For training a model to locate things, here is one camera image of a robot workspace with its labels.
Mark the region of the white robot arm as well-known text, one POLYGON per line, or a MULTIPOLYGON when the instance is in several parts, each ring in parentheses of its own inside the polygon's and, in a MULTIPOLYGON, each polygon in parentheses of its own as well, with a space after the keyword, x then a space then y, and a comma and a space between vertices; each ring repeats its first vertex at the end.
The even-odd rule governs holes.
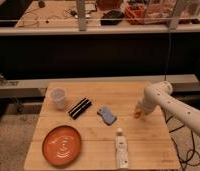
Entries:
POLYGON ((200 110, 171 96, 173 87, 168 81, 151 84, 144 88, 143 97, 137 102, 135 117, 152 113, 156 106, 174 115, 200 137, 200 110))

